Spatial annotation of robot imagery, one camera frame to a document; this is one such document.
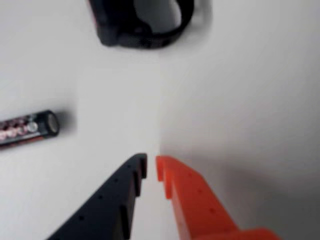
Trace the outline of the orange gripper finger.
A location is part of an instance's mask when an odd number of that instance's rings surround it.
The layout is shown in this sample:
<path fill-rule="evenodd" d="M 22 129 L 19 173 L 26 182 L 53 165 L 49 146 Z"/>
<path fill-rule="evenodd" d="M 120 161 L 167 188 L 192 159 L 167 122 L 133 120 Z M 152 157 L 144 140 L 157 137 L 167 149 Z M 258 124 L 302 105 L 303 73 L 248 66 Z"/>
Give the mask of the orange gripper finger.
<path fill-rule="evenodd" d="M 156 157 L 157 177 L 172 202 L 182 240 L 277 240 L 266 228 L 241 230 L 203 176 L 171 156 Z"/>

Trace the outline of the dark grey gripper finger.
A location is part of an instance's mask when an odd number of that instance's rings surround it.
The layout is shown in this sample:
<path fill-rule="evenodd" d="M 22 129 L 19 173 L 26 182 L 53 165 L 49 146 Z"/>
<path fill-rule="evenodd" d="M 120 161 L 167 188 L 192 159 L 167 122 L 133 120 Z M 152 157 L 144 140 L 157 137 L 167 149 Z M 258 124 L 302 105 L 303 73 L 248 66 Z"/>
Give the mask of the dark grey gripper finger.
<path fill-rule="evenodd" d="M 130 157 L 49 239 L 130 239 L 135 200 L 147 177 L 147 162 L 145 153 Z"/>

